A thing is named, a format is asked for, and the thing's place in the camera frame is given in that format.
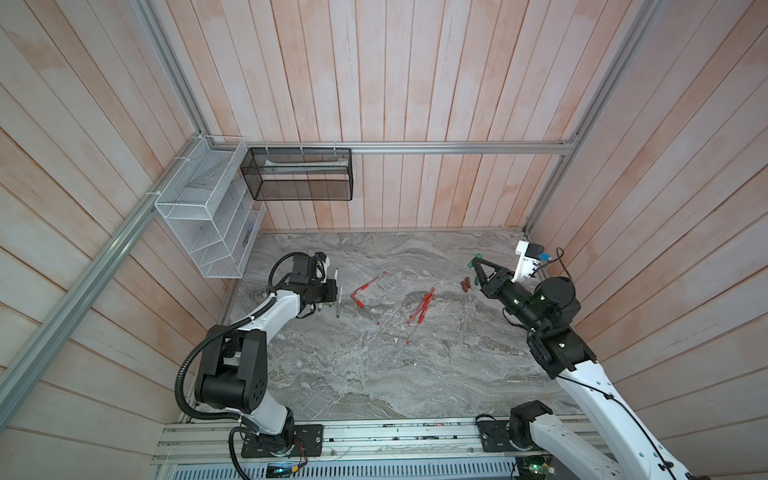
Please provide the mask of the red gel pen cluster one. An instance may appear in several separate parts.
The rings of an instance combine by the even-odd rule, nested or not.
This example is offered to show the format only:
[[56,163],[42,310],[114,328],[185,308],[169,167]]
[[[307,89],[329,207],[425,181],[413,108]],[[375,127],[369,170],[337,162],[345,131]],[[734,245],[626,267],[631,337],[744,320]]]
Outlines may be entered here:
[[417,307],[414,309],[414,311],[409,315],[408,323],[411,323],[415,320],[416,315],[418,314],[419,310],[425,305],[429,305],[431,299],[434,297],[434,291],[435,289],[430,289],[422,298],[420,303],[417,305]]

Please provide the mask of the aluminium mounting rail front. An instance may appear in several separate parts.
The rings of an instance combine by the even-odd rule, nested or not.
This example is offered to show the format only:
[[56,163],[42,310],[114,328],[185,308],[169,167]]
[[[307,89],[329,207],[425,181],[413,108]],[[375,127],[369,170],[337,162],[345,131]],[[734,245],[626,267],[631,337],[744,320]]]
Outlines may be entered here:
[[[165,427],[152,465],[223,463],[234,422]],[[321,460],[394,460],[490,457],[472,417],[324,421]]]

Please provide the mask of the red gel pen top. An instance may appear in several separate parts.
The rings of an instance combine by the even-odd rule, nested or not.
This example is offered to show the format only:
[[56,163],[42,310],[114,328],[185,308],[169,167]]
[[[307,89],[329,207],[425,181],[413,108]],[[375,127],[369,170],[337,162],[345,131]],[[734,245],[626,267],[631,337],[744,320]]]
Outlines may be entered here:
[[376,281],[378,281],[379,279],[381,279],[381,278],[382,278],[384,275],[386,275],[386,274],[387,274],[387,272],[386,272],[386,271],[382,271],[381,273],[379,273],[378,275],[376,275],[375,277],[373,277],[371,280],[369,280],[367,283],[365,283],[365,284],[361,285],[361,286],[360,286],[360,287],[358,287],[356,290],[354,290],[354,291],[353,291],[353,293],[351,294],[351,296],[356,296],[356,295],[358,295],[359,293],[361,293],[362,291],[364,291],[365,289],[367,289],[368,287],[370,287],[370,286],[371,286],[373,283],[375,283]]

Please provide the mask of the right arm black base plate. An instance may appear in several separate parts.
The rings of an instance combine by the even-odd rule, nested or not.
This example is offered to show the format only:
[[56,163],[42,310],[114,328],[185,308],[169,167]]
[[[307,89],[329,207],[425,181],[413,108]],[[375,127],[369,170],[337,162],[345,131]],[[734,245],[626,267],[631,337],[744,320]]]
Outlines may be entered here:
[[479,432],[482,449],[485,453],[516,451],[510,441],[505,420],[482,417],[475,422]]

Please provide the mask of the red gel pen short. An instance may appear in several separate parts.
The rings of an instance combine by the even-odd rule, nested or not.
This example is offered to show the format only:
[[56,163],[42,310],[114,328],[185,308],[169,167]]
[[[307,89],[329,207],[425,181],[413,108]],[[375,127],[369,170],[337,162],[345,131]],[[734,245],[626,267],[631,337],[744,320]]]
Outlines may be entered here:
[[365,306],[365,304],[357,298],[355,294],[351,294],[350,298],[353,302],[353,304],[357,307],[359,311],[361,311],[366,318],[371,319],[377,326],[381,325],[380,320],[376,315],[373,314],[372,310]]

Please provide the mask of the red gel pen cluster two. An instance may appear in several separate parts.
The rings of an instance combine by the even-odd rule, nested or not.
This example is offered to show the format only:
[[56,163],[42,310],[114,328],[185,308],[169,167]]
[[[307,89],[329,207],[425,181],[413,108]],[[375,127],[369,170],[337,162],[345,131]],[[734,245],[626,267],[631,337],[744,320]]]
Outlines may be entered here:
[[431,290],[423,297],[423,299],[418,304],[418,306],[410,314],[409,321],[408,321],[409,324],[414,322],[420,324],[423,322],[426,316],[426,312],[429,308],[430,302],[433,298],[434,298],[434,290]]

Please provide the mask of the aluminium frame rail back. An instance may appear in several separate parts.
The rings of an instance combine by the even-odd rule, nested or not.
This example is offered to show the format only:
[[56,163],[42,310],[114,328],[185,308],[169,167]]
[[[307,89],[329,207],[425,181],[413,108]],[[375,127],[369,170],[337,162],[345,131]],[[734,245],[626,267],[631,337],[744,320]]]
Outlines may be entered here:
[[575,141],[362,141],[362,142],[255,142],[245,141],[247,148],[348,149],[353,155],[484,155],[542,154],[565,155],[576,146]]

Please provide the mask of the green circuit board left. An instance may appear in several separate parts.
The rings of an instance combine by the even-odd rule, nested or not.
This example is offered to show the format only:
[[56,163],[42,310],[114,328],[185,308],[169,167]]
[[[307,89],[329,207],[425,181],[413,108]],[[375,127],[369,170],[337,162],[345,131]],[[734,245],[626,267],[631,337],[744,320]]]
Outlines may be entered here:
[[266,478],[289,478],[295,475],[299,470],[299,465],[288,464],[268,464],[266,468]]

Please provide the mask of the red gel pen cluster three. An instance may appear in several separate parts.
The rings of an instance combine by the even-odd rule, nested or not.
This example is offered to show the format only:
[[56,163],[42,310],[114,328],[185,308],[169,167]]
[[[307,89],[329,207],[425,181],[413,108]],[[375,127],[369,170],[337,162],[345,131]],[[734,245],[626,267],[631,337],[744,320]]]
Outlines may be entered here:
[[408,337],[406,339],[406,344],[407,345],[411,345],[412,344],[412,341],[413,341],[413,338],[414,338],[416,332],[418,331],[419,327],[423,323],[423,320],[424,320],[424,318],[426,316],[427,310],[428,310],[428,305],[425,304],[419,310],[418,314],[416,315],[415,322],[413,323],[413,327],[412,327],[411,331],[409,332],[409,335],[408,335]]

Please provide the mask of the aluminium frame rail left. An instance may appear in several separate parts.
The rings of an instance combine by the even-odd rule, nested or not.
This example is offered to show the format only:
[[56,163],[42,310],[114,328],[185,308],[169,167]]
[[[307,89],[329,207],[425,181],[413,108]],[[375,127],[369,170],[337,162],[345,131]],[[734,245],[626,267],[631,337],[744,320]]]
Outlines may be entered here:
[[156,201],[204,135],[191,136],[128,218],[47,314],[1,375],[1,428],[9,427],[53,360],[158,214]]

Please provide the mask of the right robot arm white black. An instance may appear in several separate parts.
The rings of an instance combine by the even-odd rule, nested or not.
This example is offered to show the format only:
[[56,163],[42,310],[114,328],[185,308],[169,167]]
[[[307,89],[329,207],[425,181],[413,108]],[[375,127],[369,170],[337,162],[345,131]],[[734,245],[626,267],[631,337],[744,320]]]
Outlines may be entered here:
[[534,360],[577,403],[610,452],[601,453],[573,433],[541,401],[511,409],[511,446],[544,450],[580,479],[693,478],[625,403],[594,352],[572,329],[580,303],[570,276],[550,277],[528,290],[506,267],[481,257],[474,257],[471,266],[481,292],[499,301],[526,329]]

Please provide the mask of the green circuit board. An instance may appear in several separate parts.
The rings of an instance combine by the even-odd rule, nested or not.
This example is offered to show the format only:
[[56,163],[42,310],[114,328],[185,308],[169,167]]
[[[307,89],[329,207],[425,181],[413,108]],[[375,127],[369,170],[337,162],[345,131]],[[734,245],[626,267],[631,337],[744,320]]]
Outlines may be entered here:
[[555,472],[555,468],[543,456],[519,457],[516,459],[516,469],[519,480],[545,480]]
[[299,465],[288,464],[268,464],[266,468],[266,478],[289,478],[295,475],[299,470]]

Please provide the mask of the aluminium frame rail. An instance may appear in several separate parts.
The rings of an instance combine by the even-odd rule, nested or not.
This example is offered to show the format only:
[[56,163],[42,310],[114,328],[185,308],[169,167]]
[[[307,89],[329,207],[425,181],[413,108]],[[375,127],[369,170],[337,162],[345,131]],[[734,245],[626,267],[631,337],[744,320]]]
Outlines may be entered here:
[[255,142],[245,141],[247,148],[348,149],[353,155],[484,155],[542,154],[565,155],[576,146],[575,141],[362,141],[362,142]]
[[191,136],[128,218],[47,314],[1,375],[1,428],[9,427],[53,360],[158,214],[156,201],[204,135]]

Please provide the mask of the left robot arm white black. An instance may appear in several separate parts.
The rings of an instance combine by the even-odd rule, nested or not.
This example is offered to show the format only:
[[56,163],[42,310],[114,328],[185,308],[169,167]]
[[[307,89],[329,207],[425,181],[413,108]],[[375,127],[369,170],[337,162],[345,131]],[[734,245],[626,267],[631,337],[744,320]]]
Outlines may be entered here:
[[267,298],[241,320],[208,331],[187,358],[200,357],[194,397],[211,407],[200,411],[177,396],[186,415],[199,420],[233,419],[251,432],[268,436],[291,434],[293,414],[268,392],[268,346],[293,319],[313,315],[323,303],[338,299],[330,259],[323,252],[291,252],[268,275]]

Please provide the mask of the green circuit board right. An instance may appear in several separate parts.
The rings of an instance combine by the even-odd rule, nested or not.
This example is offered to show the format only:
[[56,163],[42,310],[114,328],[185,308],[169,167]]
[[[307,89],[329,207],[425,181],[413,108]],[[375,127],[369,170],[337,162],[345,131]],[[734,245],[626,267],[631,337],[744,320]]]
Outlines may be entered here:
[[543,456],[519,457],[516,459],[516,469],[519,480],[545,480],[555,472],[555,468]]

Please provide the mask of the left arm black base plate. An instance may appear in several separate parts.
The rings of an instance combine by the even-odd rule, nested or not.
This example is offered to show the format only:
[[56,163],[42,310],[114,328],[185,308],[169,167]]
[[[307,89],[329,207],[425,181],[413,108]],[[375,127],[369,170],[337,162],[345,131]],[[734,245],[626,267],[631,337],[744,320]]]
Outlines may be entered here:
[[293,426],[291,433],[284,431],[278,435],[247,433],[241,456],[246,459],[319,457],[322,454],[323,437],[322,424]]

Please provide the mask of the black mesh basket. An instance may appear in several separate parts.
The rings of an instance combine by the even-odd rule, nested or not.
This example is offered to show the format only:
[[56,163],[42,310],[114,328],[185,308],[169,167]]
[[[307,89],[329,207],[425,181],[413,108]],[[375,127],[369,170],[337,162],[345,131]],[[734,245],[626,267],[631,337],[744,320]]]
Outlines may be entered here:
[[256,201],[353,199],[349,149],[337,147],[250,147],[240,172]]

